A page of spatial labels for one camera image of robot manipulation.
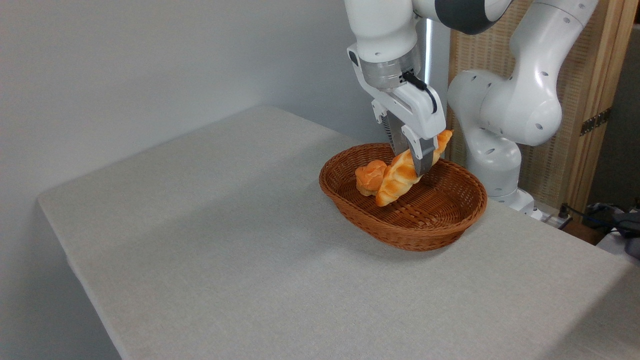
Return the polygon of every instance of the gray fabric surface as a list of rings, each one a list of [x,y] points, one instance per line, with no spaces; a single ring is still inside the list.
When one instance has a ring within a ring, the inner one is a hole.
[[[39,197],[124,359],[638,359],[640,271],[500,204],[425,253],[317,184],[350,138],[260,107]]]

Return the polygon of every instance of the wicker basket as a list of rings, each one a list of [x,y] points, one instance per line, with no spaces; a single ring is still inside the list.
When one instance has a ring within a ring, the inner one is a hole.
[[[355,170],[375,159],[394,158],[387,143],[340,152],[320,171],[320,187],[354,225],[391,246],[427,251],[456,241],[486,208],[484,186],[463,167],[439,160],[411,190],[385,207],[356,189]]]

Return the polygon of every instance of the bread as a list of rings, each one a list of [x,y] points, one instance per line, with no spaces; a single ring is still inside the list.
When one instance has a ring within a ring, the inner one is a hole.
[[[374,160],[365,167],[356,169],[356,188],[365,196],[376,195],[387,164],[382,160]]]
[[[438,162],[438,159],[440,159],[440,155],[442,155],[444,149],[449,143],[449,140],[451,140],[451,136],[453,136],[453,131],[446,129],[438,134],[438,148],[433,151],[433,162],[431,163],[431,166]]]
[[[385,169],[380,189],[376,194],[376,205],[387,206],[396,201],[406,194],[413,184],[420,181],[421,177],[415,173],[411,151],[404,151]]]

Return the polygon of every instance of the basket rim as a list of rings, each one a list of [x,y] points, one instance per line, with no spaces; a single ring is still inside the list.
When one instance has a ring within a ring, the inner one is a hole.
[[[457,164],[457,163],[455,163],[453,161],[449,161],[447,159],[439,159],[438,162],[442,162],[443,164],[446,164],[447,166],[452,167],[455,171],[461,172],[465,176],[469,177],[469,179],[475,184],[475,187],[481,192],[481,198],[483,198],[483,201],[481,201],[480,206],[478,206],[476,209],[474,209],[473,212],[471,212],[471,214],[469,214],[469,216],[467,216],[464,219],[460,220],[458,223],[445,225],[445,226],[440,226],[440,227],[437,227],[437,228],[428,228],[427,227],[427,228],[424,228],[424,229],[416,229],[416,228],[411,228],[411,227],[403,227],[403,226],[399,226],[399,225],[394,225],[394,224],[390,224],[388,222],[381,221],[380,219],[378,219],[378,218],[372,216],[371,214],[369,214],[368,212],[362,211],[353,202],[351,202],[350,200],[348,200],[348,199],[344,198],[343,196],[339,195],[336,191],[333,190],[333,188],[331,186],[329,186],[326,183],[327,182],[326,174],[327,174],[327,171],[328,171],[328,167],[334,161],[336,161],[336,158],[338,158],[339,156],[343,155],[345,152],[348,152],[348,151],[350,151],[351,149],[354,149],[354,148],[377,147],[377,146],[382,146],[382,145],[387,146],[388,143],[365,143],[365,144],[355,145],[355,146],[352,146],[352,147],[350,147],[348,149],[340,151],[336,155],[332,156],[324,164],[324,166],[322,167],[322,169],[320,171],[320,176],[319,176],[320,187],[322,188],[324,193],[329,195],[333,199],[339,199],[344,205],[347,205],[351,209],[361,213],[362,215],[365,215],[367,218],[377,222],[378,225],[380,225],[380,226],[386,227],[388,229],[402,229],[405,232],[414,232],[416,234],[421,234],[421,235],[424,235],[424,234],[429,233],[429,232],[436,232],[436,231],[437,232],[450,231],[452,233],[455,233],[456,231],[464,231],[465,229],[469,228],[469,226],[471,226],[474,222],[476,222],[476,220],[486,210],[486,207],[487,207],[487,194],[486,194],[486,189],[484,188],[484,185],[482,185],[480,180],[478,180],[478,178],[474,174],[471,174],[471,172],[469,172],[467,169],[465,169],[461,165],[459,165],[459,164]]]

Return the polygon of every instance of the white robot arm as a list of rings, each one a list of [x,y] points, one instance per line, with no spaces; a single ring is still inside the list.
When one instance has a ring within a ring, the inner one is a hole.
[[[508,79],[467,70],[449,85],[449,105],[467,143],[467,168],[491,198],[522,213],[532,215],[534,204],[518,189],[522,157],[516,143],[540,145],[558,130],[558,72],[596,4],[535,0],[511,37],[516,65]]]
[[[415,21],[441,22],[477,34],[498,21],[512,0],[345,0],[357,43],[348,54],[362,87],[369,92],[378,122],[394,151],[410,147],[416,170],[445,127],[436,92],[419,71]],[[484,70],[457,75],[447,98],[467,143],[467,167],[499,202],[529,215],[533,201],[517,188],[521,154],[516,143],[539,145],[561,121],[556,81],[560,66],[589,20],[597,0],[535,0],[510,41],[516,58],[508,79]]]
[[[362,88],[374,98],[394,152],[412,150],[419,175],[431,167],[436,136],[445,128],[438,94],[416,74],[420,54],[415,23],[420,17],[475,34],[489,28],[511,0],[345,0],[357,43],[348,49]]]

